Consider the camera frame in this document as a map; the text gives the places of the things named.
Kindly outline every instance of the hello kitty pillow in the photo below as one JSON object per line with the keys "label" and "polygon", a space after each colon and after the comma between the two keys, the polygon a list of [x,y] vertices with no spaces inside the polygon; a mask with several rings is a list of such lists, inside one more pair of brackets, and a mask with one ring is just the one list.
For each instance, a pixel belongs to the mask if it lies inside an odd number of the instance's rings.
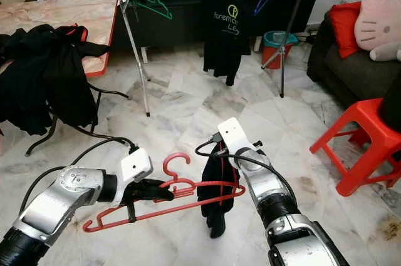
{"label": "hello kitty pillow", "polygon": [[401,0],[362,0],[354,32],[364,50],[401,41]]}

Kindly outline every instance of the pillow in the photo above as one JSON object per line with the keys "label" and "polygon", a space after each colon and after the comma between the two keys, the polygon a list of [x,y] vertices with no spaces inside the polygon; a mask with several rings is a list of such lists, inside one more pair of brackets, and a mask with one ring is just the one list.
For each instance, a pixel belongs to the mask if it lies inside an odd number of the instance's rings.
{"label": "pillow", "polygon": [[401,41],[401,0],[362,0],[355,37],[364,50]]}
{"label": "pillow", "polygon": [[330,10],[331,24],[341,58],[360,50],[354,35],[354,26],[357,21],[361,2],[334,5]]}

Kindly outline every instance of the green hanger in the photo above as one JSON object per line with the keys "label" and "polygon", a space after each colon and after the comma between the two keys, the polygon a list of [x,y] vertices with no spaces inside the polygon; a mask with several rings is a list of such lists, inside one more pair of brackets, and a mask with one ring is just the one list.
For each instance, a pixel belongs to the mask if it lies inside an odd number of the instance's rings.
{"label": "green hanger", "polygon": [[167,6],[166,6],[162,1],[160,1],[160,0],[144,0],[144,1],[145,1],[145,2],[148,2],[148,3],[151,3],[151,4],[154,4],[154,5],[161,6],[161,7],[164,9],[164,13],[163,13],[163,12],[160,12],[160,11],[154,9],[154,8],[151,8],[150,6],[148,6],[148,5],[146,5],[146,4],[141,3],[139,0],[133,0],[133,1],[134,1],[134,4],[136,4],[136,5],[138,5],[138,6],[141,6],[141,7],[143,7],[143,8],[147,8],[147,9],[149,9],[149,10],[151,10],[151,11],[153,11],[153,12],[155,12],[155,13],[157,13],[157,14],[159,14],[159,15],[161,15],[161,16],[163,16],[163,17],[169,19],[169,20],[173,20],[173,15],[172,15],[172,13],[171,13],[170,10],[167,8]]}

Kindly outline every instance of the red table edge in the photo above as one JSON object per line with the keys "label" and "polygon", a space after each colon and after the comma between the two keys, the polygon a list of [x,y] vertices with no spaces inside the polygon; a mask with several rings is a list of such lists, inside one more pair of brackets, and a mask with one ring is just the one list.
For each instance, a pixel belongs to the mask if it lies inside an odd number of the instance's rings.
{"label": "red table edge", "polygon": [[[115,26],[115,18],[116,18],[116,13],[117,13],[117,3],[118,3],[118,0],[115,1],[112,29],[110,31],[110,37],[108,39],[108,45],[109,46],[112,45],[112,39],[113,39],[113,34],[114,34],[114,26]],[[103,67],[103,69],[101,71],[85,73],[85,76],[87,78],[89,78],[89,77],[96,77],[96,76],[101,76],[101,75],[105,74],[106,71],[107,71],[109,57],[110,57],[110,52],[106,53],[105,66]]]}

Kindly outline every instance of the logo on shirt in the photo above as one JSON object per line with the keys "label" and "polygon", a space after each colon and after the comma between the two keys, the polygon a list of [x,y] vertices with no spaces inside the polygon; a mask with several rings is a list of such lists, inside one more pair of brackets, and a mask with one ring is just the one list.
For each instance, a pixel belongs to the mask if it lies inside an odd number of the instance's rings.
{"label": "logo on shirt", "polygon": [[214,12],[213,17],[216,20],[227,22],[227,29],[222,29],[222,31],[237,36],[239,34],[239,29],[238,29],[239,23],[238,20],[236,19],[239,14],[237,6],[233,4],[228,5],[227,13],[228,14],[219,14],[217,12]]}
{"label": "logo on shirt", "polygon": [[238,16],[238,8],[235,6],[235,5],[233,5],[233,4],[230,4],[229,6],[228,6],[228,14],[231,16],[231,17],[233,17],[234,19],[235,18],[237,18],[237,16]]}

